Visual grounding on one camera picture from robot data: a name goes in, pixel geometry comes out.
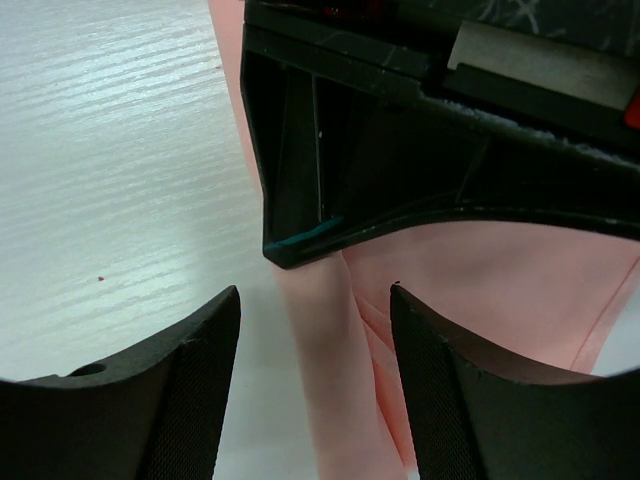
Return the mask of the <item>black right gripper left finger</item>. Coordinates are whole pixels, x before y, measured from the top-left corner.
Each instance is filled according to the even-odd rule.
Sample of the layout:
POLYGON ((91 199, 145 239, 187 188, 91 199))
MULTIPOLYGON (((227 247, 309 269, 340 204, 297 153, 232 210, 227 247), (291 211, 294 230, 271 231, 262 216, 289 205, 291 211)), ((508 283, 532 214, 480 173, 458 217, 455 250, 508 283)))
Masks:
POLYGON ((240 318, 230 286, 67 376, 3 381, 2 478, 212 478, 240 318))

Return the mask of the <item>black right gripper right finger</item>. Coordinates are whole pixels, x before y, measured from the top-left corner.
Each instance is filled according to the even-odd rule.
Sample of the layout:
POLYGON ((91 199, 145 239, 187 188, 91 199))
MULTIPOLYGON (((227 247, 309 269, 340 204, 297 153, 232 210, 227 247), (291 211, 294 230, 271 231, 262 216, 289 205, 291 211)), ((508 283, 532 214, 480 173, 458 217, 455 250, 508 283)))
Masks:
POLYGON ((400 286, 391 323, 423 479, 635 479, 639 374, 596 377, 505 349, 400 286))

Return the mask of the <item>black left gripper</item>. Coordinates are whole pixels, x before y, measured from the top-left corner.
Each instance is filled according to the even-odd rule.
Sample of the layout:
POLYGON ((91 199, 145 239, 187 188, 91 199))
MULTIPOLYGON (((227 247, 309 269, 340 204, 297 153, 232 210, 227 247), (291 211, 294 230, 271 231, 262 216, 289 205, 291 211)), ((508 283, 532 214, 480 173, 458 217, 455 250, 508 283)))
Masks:
POLYGON ((635 1, 249 1, 241 41, 282 268, 445 222, 639 236, 635 1))

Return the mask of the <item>pink cloth napkin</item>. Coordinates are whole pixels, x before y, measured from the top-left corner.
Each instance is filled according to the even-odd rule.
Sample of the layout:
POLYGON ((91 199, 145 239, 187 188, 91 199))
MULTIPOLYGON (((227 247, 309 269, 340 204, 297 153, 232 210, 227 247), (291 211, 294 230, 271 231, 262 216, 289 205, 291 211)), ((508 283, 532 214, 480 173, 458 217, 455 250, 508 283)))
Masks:
MULTIPOLYGON (((264 230, 241 98, 247 2, 213 1, 209 8, 245 157, 261 187, 264 230)), ((639 236, 458 221, 398 230, 291 269, 271 263, 323 479, 419 475, 392 333, 396 285, 532 360, 596 377, 639 374, 639 236)))

